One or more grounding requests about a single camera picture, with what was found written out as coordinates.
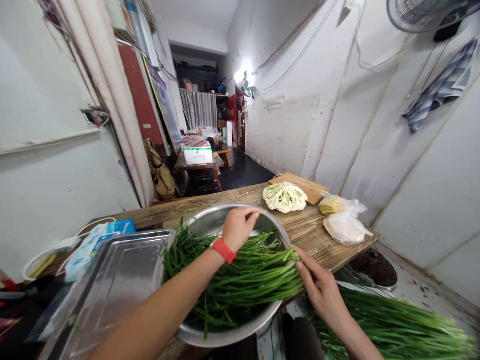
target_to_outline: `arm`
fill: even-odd
[[[296,246],[294,248],[303,260],[303,264],[297,262],[296,267],[313,308],[345,345],[350,359],[383,360],[384,357],[350,315],[333,274],[305,251]]]
[[[247,242],[259,218],[259,211],[239,207],[228,214],[223,241],[233,252],[236,253]],[[141,303],[90,359],[157,359],[224,263],[224,258],[216,250],[206,250]]]

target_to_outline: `light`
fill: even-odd
[[[241,84],[244,82],[244,74],[245,70],[239,70],[236,72],[234,79],[237,84]]]

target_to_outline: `brown bag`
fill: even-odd
[[[155,185],[155,196],[163,200],[175,198],[175,182],[169,168],[163,164],[162,158],[150,139],[146,139],[144,145]]]

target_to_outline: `dark floor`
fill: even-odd
[[[230,153],[230,161],[231,167],[226,164],[220,168],[219,178],[223,191],[268,183],[275,176],[237,148]]]

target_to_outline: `striped towel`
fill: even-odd
[[[415,134],[427,116],[443,104],[464,94],[479,59],[478,38],[472,39],[452,59],[446,69],[426,88],[402,116],[408,120],[410,132]]]

